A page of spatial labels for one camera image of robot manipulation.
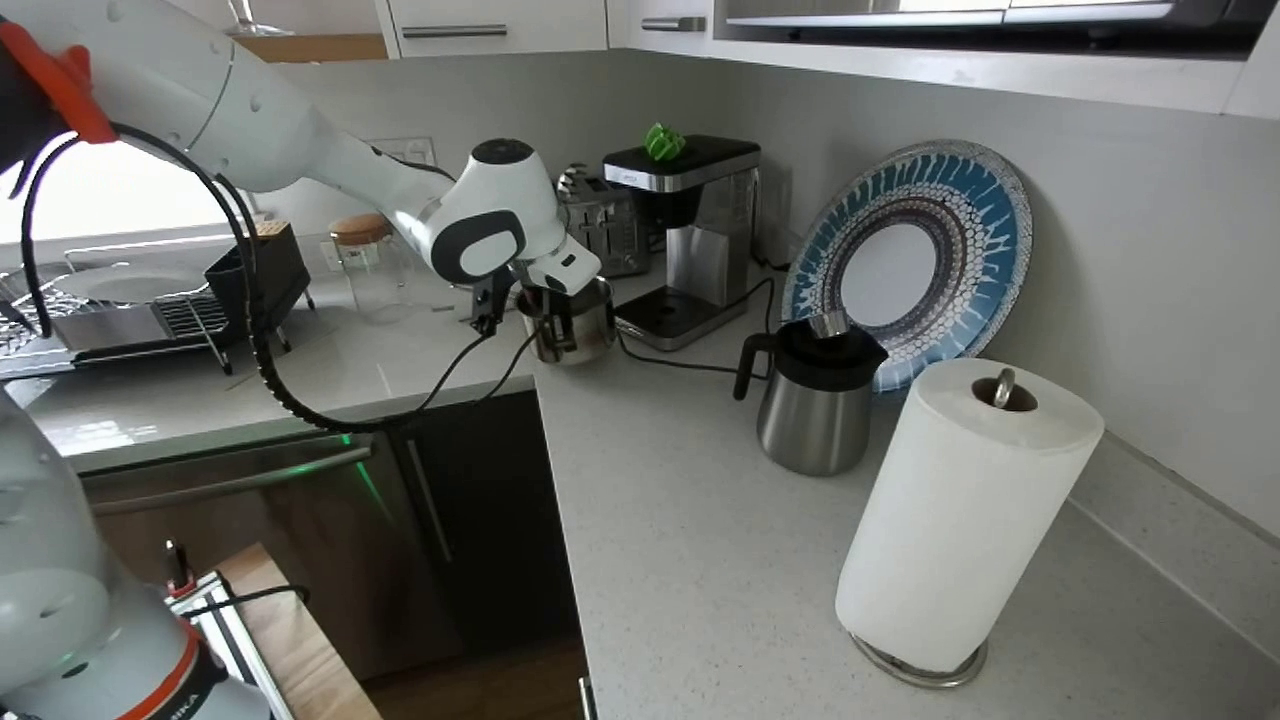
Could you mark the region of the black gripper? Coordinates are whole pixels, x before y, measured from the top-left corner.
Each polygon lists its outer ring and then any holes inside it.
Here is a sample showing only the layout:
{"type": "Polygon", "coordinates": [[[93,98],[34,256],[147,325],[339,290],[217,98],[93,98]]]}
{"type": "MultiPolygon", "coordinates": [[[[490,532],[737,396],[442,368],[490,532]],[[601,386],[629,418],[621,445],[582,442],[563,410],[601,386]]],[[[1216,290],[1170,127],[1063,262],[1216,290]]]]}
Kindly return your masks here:
{"type": "Polygon", "coordinates": [[[586,318],[608,309],[608,283],[590,276],[582,290],[569,290],[559,280],[523,283],[515,293],[515,312],[527,325],[542,325],[547,332],[575,337],[586,318]]]}

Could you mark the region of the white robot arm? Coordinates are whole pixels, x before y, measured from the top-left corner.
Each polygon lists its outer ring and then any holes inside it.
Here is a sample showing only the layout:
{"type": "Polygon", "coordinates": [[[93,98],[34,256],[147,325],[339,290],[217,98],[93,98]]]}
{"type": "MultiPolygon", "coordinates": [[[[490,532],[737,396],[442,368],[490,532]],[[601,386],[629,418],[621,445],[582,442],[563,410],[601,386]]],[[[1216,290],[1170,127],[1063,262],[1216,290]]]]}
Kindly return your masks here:
{"type": "MultiPolygon", "coordinates": [[[[23,98],[83,142],[147,142],[176,165],[276,191],[300,178],[367,201],[449,283],[494,276],[575,295],[601,262],[554,216],[541,156],[484,142],[458,178],[407,168],[333,127],[233,36],[170,0],[3,0],[23,98]]],[[[0,401],[0,702],[20,720],[272,720],[198,627],[137,588],[83,483],[0,401]]]]}

